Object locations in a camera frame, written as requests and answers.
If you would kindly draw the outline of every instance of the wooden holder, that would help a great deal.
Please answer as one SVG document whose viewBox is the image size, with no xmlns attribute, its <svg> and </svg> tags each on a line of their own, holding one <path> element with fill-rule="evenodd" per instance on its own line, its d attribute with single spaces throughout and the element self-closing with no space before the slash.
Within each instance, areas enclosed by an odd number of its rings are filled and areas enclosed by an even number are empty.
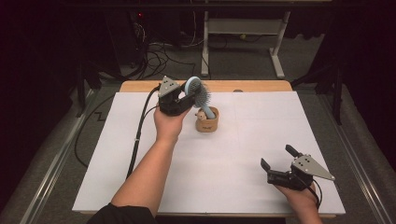
<svg viewBox="0 0 396 224">
<path fill-rule="evenodd" d="M 213 113 L 215 114 L 215 119 L 198 119 L 195 121 L 195 127 L 198 132 L 200 133 L 213 133 L 215 130 L 218 129 L 219 123 L 219 111 L 215 108 L 210 106 L 209 107 Z"/>
</svg>

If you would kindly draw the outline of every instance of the white sheet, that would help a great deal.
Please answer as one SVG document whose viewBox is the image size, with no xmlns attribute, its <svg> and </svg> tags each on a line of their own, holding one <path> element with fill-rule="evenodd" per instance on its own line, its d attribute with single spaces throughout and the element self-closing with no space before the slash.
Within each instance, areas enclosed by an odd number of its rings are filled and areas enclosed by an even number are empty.
<svg viewBox="0 0 396 224">
<path fill-rule="evenodd" d="M 117 93 L 73 210 L 94 212 L 108 204 L 126 177 L 146 92 Z M 152 96 L 148 108 L 158 101 Z M 193 108 L 184 121 L 166 182 L 160 213 L 288 214 L 284 196 L 266 183 L 264 158 L 273 170 L 288 171 L 289 144 L 328 169 L 296 92 L 212 92 L 219 110 L 214 133 L 195 130 Z M 155 139 L 152 113 L 144 122 L 136 164 Z M 323 190 L 321 214 L 344 214 L 332 181 L 316 178 Z"/>
</svg>

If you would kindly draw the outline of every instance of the cable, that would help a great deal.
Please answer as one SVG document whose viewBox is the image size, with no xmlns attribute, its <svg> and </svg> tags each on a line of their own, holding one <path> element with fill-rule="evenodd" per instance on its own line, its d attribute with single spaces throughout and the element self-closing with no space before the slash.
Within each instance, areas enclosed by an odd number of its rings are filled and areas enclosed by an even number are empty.
<svg viewBox="0 0 396 224">
<path fill-rule="evenodd" d="M 146 53 L 145 53 L 145 55 L 144 55 L 144 60 L 145 60 L 145 62 L 146 62 L 146 64 L 147 64 L 146 68 L 149 67 L 148 54 L 149 54 L 149 52 L 146 50 Z M 146 69 L 145 69 L 145 71 L 142 71 L 142 72 L 139 74 L 139 76 L 136 78 L 136 80 L 141 80 L 142 77 L 143 77 L 143 75 L 145 75 L 145 72 L 146 72 Z"/>
<path fill-rule="evenodd" d="M 134 169 L 134 163 L 136 162 L 137 149 L 139 148 L 140 135 L 142 134 L 143 121 L 145 120 L 145 117 L 146 117 L 146 109 L 149 104 L 149 99 L 151 98 L 151 95 L 155 91 L 158 91 L 159 89 L 160 89 L 160 86 L 152 89 L 152 91 L 148 94 L 148 98 L 145 102 L 145 106 L 143 107 L 142 115 L 141 115 L 140 121 L 139 121 L 139 126 L 137 127 L 136 138 L 134 139 L 134 151 L 132 153 L 131 163 L 129 164 L 129 169 L 128 169 L 128 173 L 126 176 L 127 178 L 132 173 L 132 170 Z"/>
<path fill-rule="evenodd" d="M 305 182 L 299 177 L 299 176 L 297 176 L 296 174 L 293 174 L 293 173 L 291 173 L 294 177 L 296 177 L 314 196 L 315 196 L 315 199 L 317 200 L 317 202 L 316 202 L 316 205 L 317 205 L 317 209 L 319 209 L 320 208 L 320 204 L 321 204 L 321 188 L 320 188 L 320 186 L 318 186 L 319 187 L 319 190 L 320 190 L 320 199 L 319 199 L 319 197 L 318 197 L 318 195 L 315 193 L 315 191 L 314 190 L 312 190 L 311 189 L 311 187 L 310 186 L 307 186 L 306 184 L 305 184 Z"/>
<path fill-rule="evenodd" d="M 145 75 L 145 76 L 142 76 L 142 77 L 140 77 L 139 79 L 146 79 L 146 78 L 149 78 L 149 77 L 153 77 L 153 76 L 155 76 L 155 75 L 158 75 L 158 74 L 162 74 L 162 75 L 164 75 L 164 76 L 168 76 L 168 77 L 171 77 L 171 78 L 173 78 L 173 79 L 178 79 L 178 78 L 176 78 L 176 77 L 172 77 L 172 76 L 170 76 L 170 75 L 167 75 L 167 74 L 165 74 L 165 73 L 163 73 L 163 71 L 165 70 L 165 68 L 166 68 L 166 65 L 167 65 L 167 63 L 170 61 L 170 62 L 173 62 L 173 63 L 179 63 L 179 64 L 185 64 L 185 65 L 192 65 L 192 69 L 191 69 L 191 77 L 193 77 L 193 74 L 194 74 L 194 71 L 195 71 L 195 63 L 183 63 L 183 62 L 180 62 L 180 61 L 177 61 L 177 60 L 175 60 L 175 59 L 172 59 L 168 54 L 167 54 L 167 52 L 166 52 L 166 47 L 165 47 L 165 43 L 151 43 L 151 44 L 149 44 L 151 47 L 155 47 L 155 46 L 158 46 L 159 48 L 158 49 L 153 49 L 153 50 L 150 50 L 150 51 L 148 51 L 148 54 L 153 54 L 153 55 L 155 55 L 154 57 L 152 57 L 152 58 L 150 58 L 150 59 L 148 59 L 148 61 L 149 62 L 151 62 L 152 60 L 154 60 L 154 59 L 156 59 L 156 60 L 158 60 L 159 61 L 159 63 L 158 64 L 155 64 L 155 65 L 148 65 L 148 68 L 150 68 L 150 69 L 152 69 L 153 70 L 153 72 L 151 73 L 151 74 L 149 74 L 149 75 Z"/>
<path fill-rule="evenodd" d="M 207 63 L 207 61 L 204 58 L 204 55 L 201 55 L 202 61 L 204 61 L 204 63 L 206 64 L 207 67 L 207 74 L 209 75 L 209 80 L 212 80 L 212 73 L 210 72 L 210 67 L 209 64 Z"/>
<path fill-rule="evenodd" d="M 182 48 L 190 48 L 190 47 L 195 47 L 195 46 L 201 45 L 202 43 L 204 43 L 204 40 L 203 40 L 203 39 L 202 39 L 201 41 L 199 41 L 198 43 L 196 43 L 196 44 L 192 44 L 192 45 L 182 45 L 181 47 L 182 47 Z"/>
<path fill-rule="evenodd" d="M 76 156 L 76 159 L 78 160 L 78 162 L 81 163 L 81 165 L 85 166 L 86 168 L 88 168 L 88 164 L 86 164 L 84 161 L 82 161 L 82 159 L 78 156 L 78 151 L 77 151 L 78 139 L 79 139 L 79 137 L 80 137 L 80 135 L 81 135 L 81 133 L 82 133 L 82 130 L 83 130 L 84 127 L 85 127 L 85 124 L 87 123 L 88 119 L 92 116 L 92 114 L 93 114 L 94 112 L 96 112 L 96 110 L 97 110 L 101 105 L 103 105 L 103 104 L 104 104 L 105 102 L 107 102 L 109 99 L 113 98 L 115 95 L 116 95 L 116 94 L 113 94 L 113 95 L 107 97 L 102 103 L 100 103 L 96 108 L 94 108 L 93 111 L 90 113 L 90 115 L 88 115 L 88 117 L 84 120 L 84 122 L 83 122 L 82 125 L 81 125 L 81 128 L 80 128 L 79 131 L 78 131 L 78 135 L 77 135 L 77 138 L 76 138 L 76 141 L 75 141 L 75 145 L 74 145 L 74 152 L 75 152 L 75 156 Z"/>
<path fill-rule="evenodd" d="M 322 194 L 321 187 L 320 187 L 319 183 L 315 179 L 314 179 L 314 182 L 317 184 L 319 192 L 320 192 L 320 199 L 319 199 L 319 206 L 320 206 L 322 198 L 323 198 L 323 194 Z"/>
<path fill-rule="evenodd" d="M 190 42 L 190 44 L 187 45 L 187 46 L 183 46 L 185 48 L 190 47 L 190 46 L 193 45 L 193 43 L 195 41 L 196 32 L 197 32 L 197 21 L 196 21 L 195 11 L 192 12 L 192 16 L 194 18 L 194 35 L 192 36 L 192 41 Z"/>
<path fill-rule="evenodd" d="M 145 31 L 145 29 L 143 28 L 142 25 L 140 25 L 140 24 L 137 23 L 137 22 L 135 22 L 134 25 L 136 25 L 136 26 L 139 28 L 139 29 L 138 29 L 138 33 L 136 34 L 137 37 L 140 36 L 140 30 L 142 31 L 142 44 L 144 44 L 144 43 L 145 43 L 145 40 L 146 40 L 146 31 Z"/>
<path fill-rule="evenodd" d="M 158 105 L 155 105 L 154 107 L 152 107 L 150 110 L 148 110 L 148 112 L 146 112 L 146 114 L 145 114 L 145 117 L 144 118 L 146 118 L 146 116 L 148 115 L 148 113 L 151 111 L 151 110 L 153 110 L 153 109 L 155 109 L 155 108 L 157 108 L 158 107 Z"/>
</svg>

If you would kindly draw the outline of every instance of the human hand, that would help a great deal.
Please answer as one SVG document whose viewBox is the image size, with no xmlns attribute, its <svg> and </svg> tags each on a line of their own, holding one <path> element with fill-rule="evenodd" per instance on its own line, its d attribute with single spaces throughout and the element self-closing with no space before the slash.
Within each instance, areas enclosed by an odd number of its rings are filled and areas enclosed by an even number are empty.
<svg viewBox="0 0 396 224">
<path fill-rule="evenodd" d="M 288 189 L 274 185 L 288 199 L 289 205 L 295 212 L 297 218 L 302 224 L 319 224 L 322 223 L 318 215 L 317 201 L 315 196 L 308 189 L 302 191 Z M 315 185 L 311 185 L 311 189 L 315 191 Z"/>
<path fill-rule="evenodd" d="M 183 119 L 189 113 L 191 109 L 187 109 L 179 116 L 167 116 L 159 107 L 154 112 L 154 123 L 157 129 L 157 142 L 169 142 L 175 144 L 178 139 L 178 135 L 181 133 L 183 127 Z"/>
</svg>

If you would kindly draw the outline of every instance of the gray brush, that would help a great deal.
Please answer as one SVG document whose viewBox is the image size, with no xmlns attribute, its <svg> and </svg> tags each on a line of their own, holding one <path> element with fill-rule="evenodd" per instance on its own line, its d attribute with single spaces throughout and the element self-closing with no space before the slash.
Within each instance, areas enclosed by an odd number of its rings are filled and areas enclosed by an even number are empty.
<svg viewBox="0 0 396 224">
<path fill-rule="evenodd" d="M 195 107 L 201 107 L 208 119 L 215 119 L 216 115 L 213 111 L 207 106 L 210 101 L 210 93 L 206 89 L 206 87 L 201 82 L 201 79 L 198 77 L 191 77 L 186 82 L 186 87 L 184 92 L 189 94 L 189 92 L 195 92 Z"/>
</svg>

